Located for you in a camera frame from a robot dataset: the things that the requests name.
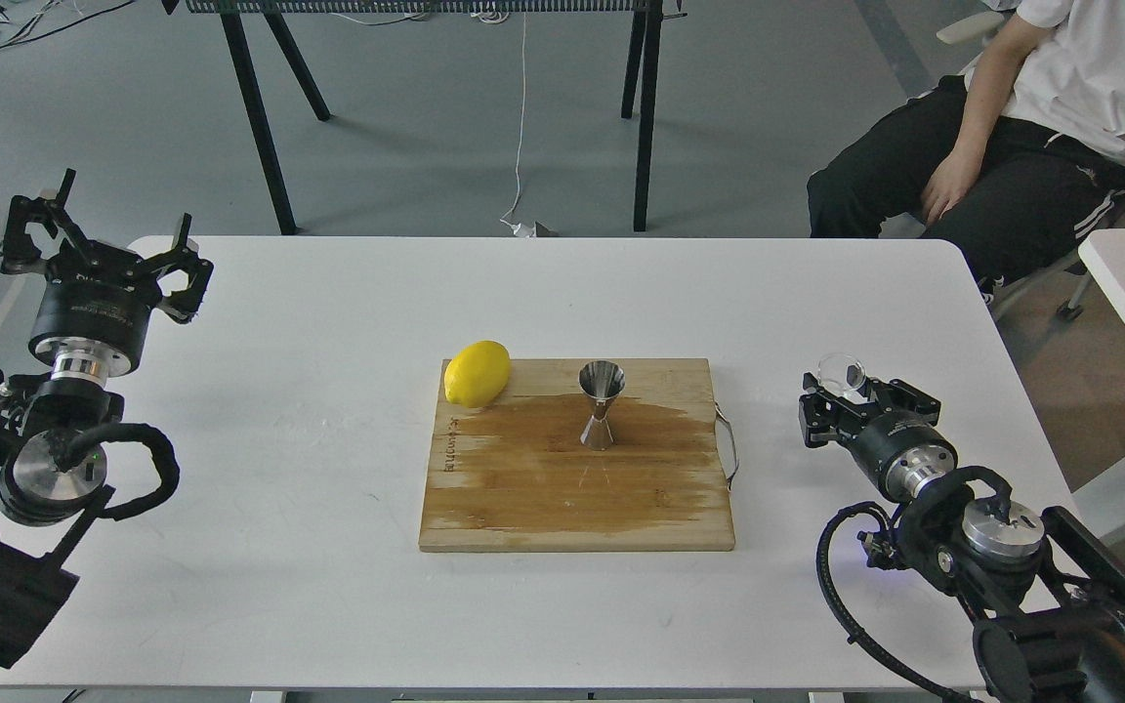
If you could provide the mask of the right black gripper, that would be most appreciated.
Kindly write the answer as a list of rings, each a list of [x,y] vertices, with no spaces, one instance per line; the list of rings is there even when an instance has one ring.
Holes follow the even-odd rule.
[[[838,443],[888,501],[909,503],[924,486],[957,468],[957,453],[935,429],[940,402],[901,379],[867,378],[865,403],[827,391],[812,372],[799,397],[801,436],[808,448]]]

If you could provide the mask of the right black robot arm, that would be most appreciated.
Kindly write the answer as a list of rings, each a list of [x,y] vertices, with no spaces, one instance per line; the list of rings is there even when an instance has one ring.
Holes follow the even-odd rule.
[[[872,659],[945,702],[963,691],[896,658],[843,604],[829,556],[849,517],[876,520],[858,542],[871,568],[911,569],[957,600],[973,624],[986,690],[1001,702],[1125,702],[1125,566],[1066,508],[1034,512],[1012,485],[981,466],[960,466],[937,431],[940,403],[910,384],[807,373],[799,399],[806,447],[847,449],[886,501],[848,506],[827,521],[814,552],[824,600]]]

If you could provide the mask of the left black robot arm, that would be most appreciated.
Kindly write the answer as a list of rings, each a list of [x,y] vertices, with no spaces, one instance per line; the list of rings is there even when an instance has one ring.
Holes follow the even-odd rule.
[[[213,264],[188,240],[143,256],[86,236],[65,209],[75,182],[10,201],[0,271],[43,274],[28,351],[40,375],[0,372],[0,668],[35,645],[76,586],[63,565],[94,520],[136,517],[178,489],[159,429],[126,423],[107,380],[142,363],[150,316],[194,321]]]

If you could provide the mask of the person's right hand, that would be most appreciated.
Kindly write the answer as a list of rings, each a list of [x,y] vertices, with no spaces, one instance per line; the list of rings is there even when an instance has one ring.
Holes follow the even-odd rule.
[[[980,178],[986,146],[956,145],[934,170],[921,192],[924,224],[932,227],[954,208]]]

